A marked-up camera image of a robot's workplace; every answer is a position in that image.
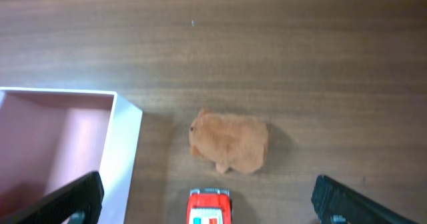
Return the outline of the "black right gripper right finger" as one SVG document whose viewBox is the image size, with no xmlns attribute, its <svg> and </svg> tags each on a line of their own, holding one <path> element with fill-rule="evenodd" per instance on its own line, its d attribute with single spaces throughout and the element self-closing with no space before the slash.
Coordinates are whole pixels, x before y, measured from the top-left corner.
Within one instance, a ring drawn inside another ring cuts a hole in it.
<svg viewBox="0 0 427 224">
<path fill-rule="evenodd" d="M 311 197 L 320 223 L 415 224 L 327 175 L 316 178 Z"/>
</svg>

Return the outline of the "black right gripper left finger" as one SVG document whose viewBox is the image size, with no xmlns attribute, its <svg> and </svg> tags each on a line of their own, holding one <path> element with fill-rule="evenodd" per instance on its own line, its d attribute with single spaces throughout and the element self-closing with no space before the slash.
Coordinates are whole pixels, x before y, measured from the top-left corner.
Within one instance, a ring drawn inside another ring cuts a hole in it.
<svg viewBox="0 0 427 224">
<path fill-rule="evenodd" d="M 98 171 L 91 171 L 34 204 L 1 218 L 6 224 L 97 224 L 104 197 Z"/>
</svg>

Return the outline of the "white box pink interior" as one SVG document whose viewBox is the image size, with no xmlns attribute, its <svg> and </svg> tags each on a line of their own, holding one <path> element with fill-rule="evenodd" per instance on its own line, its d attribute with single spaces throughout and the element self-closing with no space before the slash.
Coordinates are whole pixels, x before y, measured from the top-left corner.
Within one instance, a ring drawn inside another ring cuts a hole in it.
<svg viewBox="0 0 427 224">
<path fill-rule="evenodd" d="M 1 88 L 1 215 L 90 171 L 100 223 L 123 223 L 143 112 L 114 91 Z"/>
</svg>

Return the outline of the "brown plush capybara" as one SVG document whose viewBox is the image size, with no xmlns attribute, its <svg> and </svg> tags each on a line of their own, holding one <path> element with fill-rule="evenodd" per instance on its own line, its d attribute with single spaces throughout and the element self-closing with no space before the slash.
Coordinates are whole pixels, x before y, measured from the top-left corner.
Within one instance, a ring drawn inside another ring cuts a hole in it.
<svg viewBox="0 0 427 224">
<path fill-rule="evenodd" d="M 266 123 L 248 116 L 202 109 L 189 126 L 190 152 L 214 163 L 216 171 L 252 174 L 268 155 Z"/>
</svg>

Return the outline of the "red toy fire truck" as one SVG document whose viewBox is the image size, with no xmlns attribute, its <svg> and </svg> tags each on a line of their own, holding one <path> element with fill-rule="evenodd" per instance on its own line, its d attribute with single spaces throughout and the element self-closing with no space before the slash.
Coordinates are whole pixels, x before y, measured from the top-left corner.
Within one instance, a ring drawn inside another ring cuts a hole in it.
<svg viewBox="0 0 427 224">
<path fill-rule="evenodd" d="M 232 224 L 230 191 L 217 187 L 194 188 L 187 202 L 187 224 Z"/>
</svg>

